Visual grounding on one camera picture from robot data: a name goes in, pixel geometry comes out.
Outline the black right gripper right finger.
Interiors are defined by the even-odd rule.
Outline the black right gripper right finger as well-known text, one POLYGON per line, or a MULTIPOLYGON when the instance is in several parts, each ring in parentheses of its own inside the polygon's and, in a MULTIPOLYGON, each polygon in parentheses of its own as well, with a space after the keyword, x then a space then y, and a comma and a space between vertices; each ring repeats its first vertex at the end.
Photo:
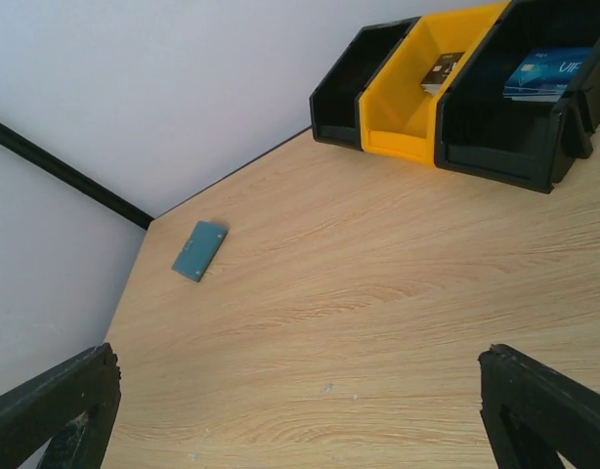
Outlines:
POLYGON ((600 468, 600 394, 505 344, 479 356, 481 417, 499 468, 600 468))

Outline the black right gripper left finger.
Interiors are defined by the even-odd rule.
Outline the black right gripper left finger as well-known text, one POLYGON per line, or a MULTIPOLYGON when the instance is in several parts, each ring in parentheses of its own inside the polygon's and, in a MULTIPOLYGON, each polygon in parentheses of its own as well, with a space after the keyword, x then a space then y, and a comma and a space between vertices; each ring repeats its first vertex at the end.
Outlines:
POLYGON ((46 446, 39 468, 99 468, 121 400, 120 368, 108 343, 0 396, 0 468, 18 468, 46 446))

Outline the teal leather card holder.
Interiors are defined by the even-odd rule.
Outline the teal leather card holder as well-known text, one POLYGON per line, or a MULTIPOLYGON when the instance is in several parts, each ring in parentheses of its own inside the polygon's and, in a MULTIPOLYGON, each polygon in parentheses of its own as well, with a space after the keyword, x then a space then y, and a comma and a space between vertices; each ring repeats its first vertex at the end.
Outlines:
POLYGON ((185 278, 200 282, 227 234, 228 229, 223 225, 198 221, 172 270, 185 278))

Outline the blue VIP card stack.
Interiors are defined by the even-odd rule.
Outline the blue VIP card stack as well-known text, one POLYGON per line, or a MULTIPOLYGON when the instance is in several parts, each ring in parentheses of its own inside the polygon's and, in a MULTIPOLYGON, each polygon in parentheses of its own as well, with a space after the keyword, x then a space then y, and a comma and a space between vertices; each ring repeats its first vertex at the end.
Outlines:
POLYGON ((518 102, 558 101, 590 52, 589 47, 532 50, 506 80, 503 97, 518 102))

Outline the black VIP card stack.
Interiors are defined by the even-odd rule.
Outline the black VIP card stack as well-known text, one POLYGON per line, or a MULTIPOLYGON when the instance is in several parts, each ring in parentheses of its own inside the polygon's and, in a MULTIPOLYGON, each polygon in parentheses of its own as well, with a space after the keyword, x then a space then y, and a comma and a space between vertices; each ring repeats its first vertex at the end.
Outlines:
POLYGON ((463 52, 441 54, 421 81, 423 88, 440 88, 454 70, 463 52))

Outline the black bin right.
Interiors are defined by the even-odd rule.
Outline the black bin right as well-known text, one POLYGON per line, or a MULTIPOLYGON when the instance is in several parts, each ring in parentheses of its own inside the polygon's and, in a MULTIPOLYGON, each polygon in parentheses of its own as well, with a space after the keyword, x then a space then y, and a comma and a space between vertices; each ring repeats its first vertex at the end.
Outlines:
POLYGON ((600 1, 512 1, 440 98, 437 167, 549 193, 590 157, 600 124, 600 1), (554 103, 503 88, 534 49, 589 47, 554 103))

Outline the black bin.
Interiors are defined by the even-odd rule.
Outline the black bin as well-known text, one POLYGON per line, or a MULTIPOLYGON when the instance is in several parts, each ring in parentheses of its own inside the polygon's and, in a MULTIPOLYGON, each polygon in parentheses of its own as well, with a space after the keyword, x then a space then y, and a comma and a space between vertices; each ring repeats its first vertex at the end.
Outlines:
POLYGON ((358 31, 309 98, 315 141, 362 148, 360 98, 418 21, 413 17, 358 31))
POLYGON ((590 157, 600 124, 600 1, 512 1, 440 98, 437 167, 549 193, 590 157), (534 49, 589 47, 554 103, 503 88, 534 49))

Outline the yellow middle bin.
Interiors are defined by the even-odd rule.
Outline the yellow middle bin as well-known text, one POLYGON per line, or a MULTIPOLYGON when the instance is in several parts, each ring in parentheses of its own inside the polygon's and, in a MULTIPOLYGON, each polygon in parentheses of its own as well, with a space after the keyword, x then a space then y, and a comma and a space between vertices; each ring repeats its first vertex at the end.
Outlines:
POLYGON ((506 7, 498 2, 421 17, 359 99, 362 149, 433 166, 439 99, 506 7), (449 53, 461 58, 437 93, 425 92, 422 80, 449 53))

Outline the black bin left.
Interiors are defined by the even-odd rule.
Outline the black bin left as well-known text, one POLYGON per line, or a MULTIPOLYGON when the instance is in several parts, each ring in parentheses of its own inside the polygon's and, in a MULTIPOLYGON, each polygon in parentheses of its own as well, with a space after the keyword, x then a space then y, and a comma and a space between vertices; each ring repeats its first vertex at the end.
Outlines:
POLYGON ((418 21, 413 17, 358 31, 309 98, 315 141, 362 148, 360 98, 418 21))

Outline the black frame post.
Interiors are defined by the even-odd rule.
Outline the black frame post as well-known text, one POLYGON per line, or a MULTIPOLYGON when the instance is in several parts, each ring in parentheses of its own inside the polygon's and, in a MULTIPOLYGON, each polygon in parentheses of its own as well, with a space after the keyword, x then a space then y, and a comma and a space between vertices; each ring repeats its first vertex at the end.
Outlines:
POLYGON ((143 230, 153 217, 0 122, 0 146, 143 230))

